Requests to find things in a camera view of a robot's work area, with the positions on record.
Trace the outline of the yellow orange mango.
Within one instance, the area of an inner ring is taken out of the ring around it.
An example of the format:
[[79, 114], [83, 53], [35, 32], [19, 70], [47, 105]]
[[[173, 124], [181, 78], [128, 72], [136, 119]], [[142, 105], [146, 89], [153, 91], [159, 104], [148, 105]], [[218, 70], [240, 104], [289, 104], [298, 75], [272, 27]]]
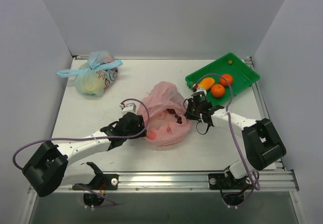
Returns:
[[210, 90], [214, 84], [216, 83], [215, 79], [212, 77], [207, 77], [202, 79], [199, 83], [198, 83], [198, 87], [205, 89], [206, 91]]

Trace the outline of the orange tangerine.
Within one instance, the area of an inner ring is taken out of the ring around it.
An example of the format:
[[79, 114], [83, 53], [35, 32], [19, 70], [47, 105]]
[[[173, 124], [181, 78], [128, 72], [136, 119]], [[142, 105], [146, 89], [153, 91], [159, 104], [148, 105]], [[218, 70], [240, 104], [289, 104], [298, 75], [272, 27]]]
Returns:
[[222, 74], [220, 76], [220, 84], [224, 87], [229, 87], [229, 85], [232, 85], [234, 83], [234, 78], [230, 74]]
[[214, 98], [221, 98], [225, 95], [226, 89], [221, 84], [215, 84], [210, 89], [210, 93]]

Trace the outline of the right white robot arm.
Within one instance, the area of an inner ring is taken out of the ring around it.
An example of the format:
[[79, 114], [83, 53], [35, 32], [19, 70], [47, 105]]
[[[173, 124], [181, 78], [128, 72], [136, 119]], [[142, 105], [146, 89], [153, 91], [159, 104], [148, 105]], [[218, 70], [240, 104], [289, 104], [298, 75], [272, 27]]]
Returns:
[[263, 170], [286, 155], [286, 148], [271, 120], [249, 119], [221, 105], [213, 106], [202, 91], [192, 94], [187, 101], [187, 119], [223, 128], [233, 137], [240, 159], [231, 164], [224, 175], [227, 187], [236, 188], [243, 177]]

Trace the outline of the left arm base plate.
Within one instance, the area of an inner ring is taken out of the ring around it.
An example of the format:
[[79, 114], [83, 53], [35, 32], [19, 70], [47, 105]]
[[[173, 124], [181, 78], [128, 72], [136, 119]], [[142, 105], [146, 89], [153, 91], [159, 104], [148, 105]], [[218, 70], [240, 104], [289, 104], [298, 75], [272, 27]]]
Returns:
[[118, 184], [119, 184], [118, 174], [102, 174], [102, 175], [96, 175], [89, 184], [79, 184], [80, 187], [77, 184], [75, 184], [72, 187], [72, 189], [81, 190], [81, 187], [85, 187], [93, 191], [99, 191], [99, 190], [113, 191], [118, 189]]

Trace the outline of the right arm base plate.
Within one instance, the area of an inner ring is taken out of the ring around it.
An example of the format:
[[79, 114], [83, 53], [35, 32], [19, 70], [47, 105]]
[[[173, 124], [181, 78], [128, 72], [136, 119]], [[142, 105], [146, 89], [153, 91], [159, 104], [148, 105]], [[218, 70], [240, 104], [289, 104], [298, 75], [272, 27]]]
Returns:
[[252, 185], [247, 177], [235, 179], [230, 173], [211, 173], [208, 174], [209, 188], [211, 190], [249, 190]]

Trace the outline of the dark red grape bunch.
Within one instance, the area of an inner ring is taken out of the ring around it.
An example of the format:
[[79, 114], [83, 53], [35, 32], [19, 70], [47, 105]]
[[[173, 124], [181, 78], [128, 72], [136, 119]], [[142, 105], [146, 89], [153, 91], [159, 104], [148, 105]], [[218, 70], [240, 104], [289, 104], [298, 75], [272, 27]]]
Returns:
[[176, 123], [182, 124], [182, 118], [176, 113], [176, 111], [174, 109], [168, 108], [167, 112], [171, 115], [174, 115], [174, 117], [176, 118]]

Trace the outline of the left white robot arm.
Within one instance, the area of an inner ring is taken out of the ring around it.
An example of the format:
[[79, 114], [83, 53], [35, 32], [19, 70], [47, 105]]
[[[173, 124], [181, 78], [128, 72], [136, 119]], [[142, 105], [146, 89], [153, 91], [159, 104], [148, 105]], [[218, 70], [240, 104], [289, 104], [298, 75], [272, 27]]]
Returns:
[[63, 185], [98, 190], [112, 182], [96, 164], [82, 163], [70, 174], [66, 173], [68, 167], [96, 153], [122, 146], [128, 139], [145, 137], [146, 133], [143, 116], [126, 113], [79, 142], [54, 144], [52, 140], [45, 141], [25, 164], [22, 173], [39, 197], [48, 196]]

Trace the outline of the pink plastic bag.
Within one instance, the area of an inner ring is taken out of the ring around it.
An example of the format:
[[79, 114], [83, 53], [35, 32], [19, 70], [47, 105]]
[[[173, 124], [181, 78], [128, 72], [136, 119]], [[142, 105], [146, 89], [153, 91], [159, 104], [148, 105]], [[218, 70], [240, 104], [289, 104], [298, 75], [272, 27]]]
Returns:
[[[191, 122], [185, 117], [184, 97], [178, 92], [175, 84], [159, 82], [151, 90], [148, 97], [142, 99], [137, 111], [147, 124], [145, 139], [157, 147], [173, 145], [181, 142], [191, 129]], [[182, 118], [182, 124], [176, 123], [176, 118], [167, 112], [174, 109]]]

